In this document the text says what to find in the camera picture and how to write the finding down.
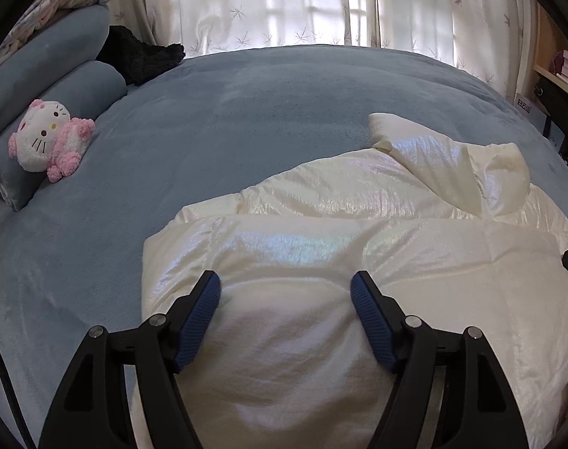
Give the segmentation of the white puffer down coat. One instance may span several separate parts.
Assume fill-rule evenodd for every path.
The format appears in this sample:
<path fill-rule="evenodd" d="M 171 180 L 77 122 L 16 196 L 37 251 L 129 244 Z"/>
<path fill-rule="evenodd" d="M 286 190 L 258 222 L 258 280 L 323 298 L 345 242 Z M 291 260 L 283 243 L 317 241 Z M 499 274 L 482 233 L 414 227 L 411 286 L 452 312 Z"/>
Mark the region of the white puffer down coat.
<path fill-rule="evenodd" d="M 568 218 L 515 144 L 457 142 L 372 114 L 371 145 L 182 208 L 143 249 L 142 312 L 204 271 L 221 298 L 177 376 L 207 448 L 363 448 L 394 378 L 349 293 L 359 271 L 436 329 L 478 326 L 529 446 L 567 403 Z"/>

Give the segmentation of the white labelled box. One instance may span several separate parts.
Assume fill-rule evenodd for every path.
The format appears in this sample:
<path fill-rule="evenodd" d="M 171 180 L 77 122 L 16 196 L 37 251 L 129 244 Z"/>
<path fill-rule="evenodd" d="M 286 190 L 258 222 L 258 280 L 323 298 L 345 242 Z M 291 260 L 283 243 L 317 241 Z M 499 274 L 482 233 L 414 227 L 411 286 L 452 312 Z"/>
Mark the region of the white labelled box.
<path fill-rule="evenodd" d="M 514 106 L 516 109 L 538 130 L 543 131 L 548 116 L 540 110 L 532 101 L 520 93 L 515 94 Z"/>

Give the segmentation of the wooden shelf unit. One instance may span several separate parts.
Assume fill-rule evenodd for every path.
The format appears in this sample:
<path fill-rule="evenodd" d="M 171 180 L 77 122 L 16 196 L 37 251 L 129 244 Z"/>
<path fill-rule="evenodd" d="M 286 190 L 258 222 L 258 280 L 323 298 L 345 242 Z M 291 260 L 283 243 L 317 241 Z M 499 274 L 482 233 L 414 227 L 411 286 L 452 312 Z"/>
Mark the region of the wooden shelf unit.
<path fill-rule="evenodd" d="M 568 41 L 539 4 L 526 95 L 547 116 L 568 110 Z"/>

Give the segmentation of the blue fleece bed cover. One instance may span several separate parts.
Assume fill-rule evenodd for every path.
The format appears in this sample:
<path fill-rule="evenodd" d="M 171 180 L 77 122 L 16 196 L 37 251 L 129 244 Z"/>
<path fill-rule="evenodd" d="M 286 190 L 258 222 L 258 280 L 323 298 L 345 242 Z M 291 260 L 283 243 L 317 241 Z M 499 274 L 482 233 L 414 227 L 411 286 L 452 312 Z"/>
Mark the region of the blue fleece bed cover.
<path fill-rule="evenodd" d="M 480 145 L 518 145 L 568 217 L 568 167 L 504 97 L 394 50 L 302 46 L 185 61 L 96 119 L 76 173 L 14 211 L 0 201 L 0 350 L 33 436 L 90 326 L 141 321 L 144 240 L 180 208 L 364 148 L 391 113 Z"/>

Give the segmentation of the pink white kitty plush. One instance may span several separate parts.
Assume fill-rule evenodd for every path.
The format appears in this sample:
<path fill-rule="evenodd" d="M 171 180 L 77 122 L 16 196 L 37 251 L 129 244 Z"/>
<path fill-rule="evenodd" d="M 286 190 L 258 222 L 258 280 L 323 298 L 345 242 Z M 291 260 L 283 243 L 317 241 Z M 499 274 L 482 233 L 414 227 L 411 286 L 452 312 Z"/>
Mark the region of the pink white kitty plush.
<path fill-rule="evenodd" d="M 8 140 L 8 154 L 25 171 L 57 183 L 77 170 L 94 132 L 94 120 L 72 117 L 64 104 L 33 100 Z"/>

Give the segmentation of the lower blue pillow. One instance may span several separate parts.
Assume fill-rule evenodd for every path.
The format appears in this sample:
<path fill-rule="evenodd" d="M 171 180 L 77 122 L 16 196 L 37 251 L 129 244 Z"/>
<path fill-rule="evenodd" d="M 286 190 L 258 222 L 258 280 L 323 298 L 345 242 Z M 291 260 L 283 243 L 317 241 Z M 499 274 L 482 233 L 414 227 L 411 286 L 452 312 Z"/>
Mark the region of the lower blue pillow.
<path fill-rule="evenodd" d="M 87 62 L 63 77 L 42 95 L 43 100 L 64 104 L 72 117 L 96 120 L 115 101 L 127 94 L 125 79 L 106 63 Z M 0 135 L 0 197 L 14 211 L 22 209 L 46 178 L 44 172 L 23 170 L 8 156 L 8 140 L 17 131 L 22 110 Z"/>

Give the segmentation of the blue pillow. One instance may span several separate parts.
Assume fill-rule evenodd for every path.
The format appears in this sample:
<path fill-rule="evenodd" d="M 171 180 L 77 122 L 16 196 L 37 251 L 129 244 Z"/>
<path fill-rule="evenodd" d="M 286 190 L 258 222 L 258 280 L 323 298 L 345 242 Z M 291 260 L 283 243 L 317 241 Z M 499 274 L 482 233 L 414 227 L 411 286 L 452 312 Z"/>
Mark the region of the blue pillow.
<path fill-rule="evenodd" d="M 36 97 L 95 60 L 110 31 L 110 12 L 91 5 L 67 13 L 0 66 L 0 134 Z"/>
<path fill-rule="evenodd" d="M 64 104 L 72 117 L 96 120 L 115 101 L 127 94 L 125 79 L 106 63 L 87 62 L 63 77 L 42 95 L 43 100 Z M 22 110 L 0 135 L 0 197 L 14 211 L 22 209 L 46 178 L 44 172 L 23 170 L 8 156 L 8 140 L 17 131 Z"/>

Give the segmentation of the white floral curtain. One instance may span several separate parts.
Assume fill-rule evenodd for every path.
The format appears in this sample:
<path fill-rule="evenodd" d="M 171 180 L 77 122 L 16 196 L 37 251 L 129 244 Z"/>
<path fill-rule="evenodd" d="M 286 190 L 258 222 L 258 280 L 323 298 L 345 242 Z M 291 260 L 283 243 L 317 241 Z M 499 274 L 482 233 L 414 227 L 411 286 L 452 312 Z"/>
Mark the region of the white floral curtain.
<path fill-rule="evenodd" d="M 535 0 L 112 0 L 114 23 L 190 56 L 327 44 L 418 53 L 507 98 L 532 76 Z"/>

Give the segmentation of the black garment by pillows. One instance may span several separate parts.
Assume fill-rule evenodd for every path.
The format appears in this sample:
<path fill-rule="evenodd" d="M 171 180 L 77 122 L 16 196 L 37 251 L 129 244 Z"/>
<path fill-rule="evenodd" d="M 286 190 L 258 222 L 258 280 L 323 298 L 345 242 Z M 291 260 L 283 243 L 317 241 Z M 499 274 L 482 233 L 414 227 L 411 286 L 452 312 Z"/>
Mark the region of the black garment by pillows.
<path fill-rule="evenodd" d="M 150 45 L 138 40 L 127 27 L 111 25 L 96 60 L 115 68 L 127 85 L 141 86 L 180 65 L 185 55 L 182 44 Z"/>

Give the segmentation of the upper blue pillow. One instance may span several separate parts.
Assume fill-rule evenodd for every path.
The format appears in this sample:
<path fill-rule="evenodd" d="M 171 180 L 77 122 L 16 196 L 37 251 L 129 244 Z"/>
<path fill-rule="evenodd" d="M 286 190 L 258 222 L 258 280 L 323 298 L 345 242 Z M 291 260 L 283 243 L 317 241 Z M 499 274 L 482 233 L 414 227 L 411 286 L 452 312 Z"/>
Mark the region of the upper blue pillow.
<path fill-rule="evenodd" d="M 91 5 L 67 13 L 0 66 L 0 134 L 36 97 L 95 60 L 110 31 L 110 12 Z"/>

